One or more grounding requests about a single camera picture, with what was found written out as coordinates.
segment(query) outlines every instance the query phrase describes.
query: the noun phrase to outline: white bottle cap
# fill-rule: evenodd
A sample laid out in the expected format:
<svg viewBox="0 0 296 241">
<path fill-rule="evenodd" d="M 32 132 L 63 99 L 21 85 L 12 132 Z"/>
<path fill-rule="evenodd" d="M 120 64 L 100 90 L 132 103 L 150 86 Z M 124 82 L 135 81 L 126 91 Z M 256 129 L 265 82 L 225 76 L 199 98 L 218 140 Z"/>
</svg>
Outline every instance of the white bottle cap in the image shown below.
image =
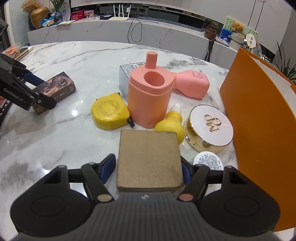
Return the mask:
<svg viewBox="0 0 296 241">
<path fill-rule="evenodd" d="M 170 109 L 170 111 L 176 111 L 181 114 L 181 106 L 179 104 L 176 104 Z"/>
</svg>

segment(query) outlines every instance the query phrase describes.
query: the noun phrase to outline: yellow squeeze bottle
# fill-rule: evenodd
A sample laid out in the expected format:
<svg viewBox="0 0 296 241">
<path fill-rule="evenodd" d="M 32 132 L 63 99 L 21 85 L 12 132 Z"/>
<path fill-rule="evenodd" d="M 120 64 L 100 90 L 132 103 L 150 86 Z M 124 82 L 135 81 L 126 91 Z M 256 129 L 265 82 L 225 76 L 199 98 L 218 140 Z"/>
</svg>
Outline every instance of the yellow squeeze bottle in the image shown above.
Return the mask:
<svg viewBox="0 0 296 241">
<path fill-rule="evenodd" d="M 164 120 L 158 122 L 154 127 L 155 131 L 171 131 L 177 133 L 179 145 L 183 142 L 185 133 L 182 126 L 182 115 L 180 105 L 174 105 L 168 113 L 166 113 Z"/>
</svg>

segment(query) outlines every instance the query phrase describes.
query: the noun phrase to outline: green plant leaves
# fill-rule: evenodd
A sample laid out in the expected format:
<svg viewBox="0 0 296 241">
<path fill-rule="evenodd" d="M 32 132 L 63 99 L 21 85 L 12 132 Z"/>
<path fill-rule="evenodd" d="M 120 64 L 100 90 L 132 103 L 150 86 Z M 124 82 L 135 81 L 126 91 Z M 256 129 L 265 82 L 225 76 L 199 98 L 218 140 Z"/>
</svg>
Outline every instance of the green plant leaves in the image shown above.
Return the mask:
<svg viewBox="0 0 296 241">
<path fill-rule="evenodd" d="M 59 10 L 61 9 L 61 6 L 64 3 L 64 0 L 50 0 L 52 2 L 52 5 L 54 6 L 54 9 L 56 10 L 56 12 L 59 12 Z"/>
<path fill-rule="evenodd" d="M 283 72 L 283 74 L 284 74 L 285 76 L 287 76 L 287 75 L 288 75 L 288 72 L 291 70 L 291 69 L 289 68 L 289 64 L 290 64 L 290 58 L 288 59 L 288 62 L 287 62 L 287 66 L 286 66 L 286 68 L 284 68 L 284 72 Z"/>
<path fill-rule="evenodd" d="M 276 42 L 276 43 L 277 43 L 278 48 L 279 48 L 279 57 L 281 58 L 281 73 L 282 73 L 283 72 L 283 59 L 281 57 L 281 48 L 279 47 L 279 43 L 278 42 Z"/>
<path fill-rule="evenodd" d="M 282 45 L 282 48 L 283 48 L 283 56 L 284 56 L 284 69 L 286 67 L 286 58 L 285 58 L 285 50 L 284 50 L 284 47 Z"/>
<path fill-rule="evenodd" d="M 296 74 L 295 70 L 296 64 L 293 66 L 293 68 L 290 70 L 290 72 L 287 74 L 287 78 L 291 80 L 291 78 Z"/>
</svg>

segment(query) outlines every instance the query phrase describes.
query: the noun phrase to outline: brown product box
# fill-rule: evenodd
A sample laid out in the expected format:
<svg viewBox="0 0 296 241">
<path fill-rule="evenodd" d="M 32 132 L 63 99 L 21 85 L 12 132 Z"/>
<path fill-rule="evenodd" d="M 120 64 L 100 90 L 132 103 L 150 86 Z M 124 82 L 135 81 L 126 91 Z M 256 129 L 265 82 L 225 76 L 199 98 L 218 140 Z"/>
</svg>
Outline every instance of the brown product box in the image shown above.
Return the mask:
<svg viewBox="0 0 296 241">
<path fill-rule="evenodd" d="M 175 132 L 121 130 L 117 188 L 126 192 L 175 192 L 183 187 Z"/>
<path fill-rule="evenodd" d="M 83 11 L 83 18 L 93 18 L 93 17 L 94 17 L 94 10 Z"/>
<path fill-rule="evenodd" d="M 65 72 L 62 72 L 37 86 L 34 90 L 54 98 L 58 103 L 73 94 L 76 88 L 73 80 Z M 33 109 L 38 115 L 47 110 L 47 108 L 39 104 L 34 104 Z"/>
</svg>

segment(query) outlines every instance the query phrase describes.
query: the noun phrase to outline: woven basket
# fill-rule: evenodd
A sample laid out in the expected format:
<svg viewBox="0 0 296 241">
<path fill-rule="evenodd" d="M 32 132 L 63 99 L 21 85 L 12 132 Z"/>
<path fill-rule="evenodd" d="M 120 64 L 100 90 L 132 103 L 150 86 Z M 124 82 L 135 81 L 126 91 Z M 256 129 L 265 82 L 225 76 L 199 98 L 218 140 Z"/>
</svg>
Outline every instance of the woven basket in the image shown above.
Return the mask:
<svg viewBox="0 0 296 241">
<path fill-rule="evenodd" d="M 235 42 L 238 42 L 239 44 L 244 43 L 244 38 L 239 36 L 237 33 L 233 32 L 231 34 L 231 39 L 234 40 Z"/>
<path fill-rule="evenodd" d="M 234 40 L 231 40 L 229 43 L 229 47 L 234 48 L 235 50 L 239 50 L 239 48 L 242 46 L 242 44 L 235 42 Z"/>
</svg>

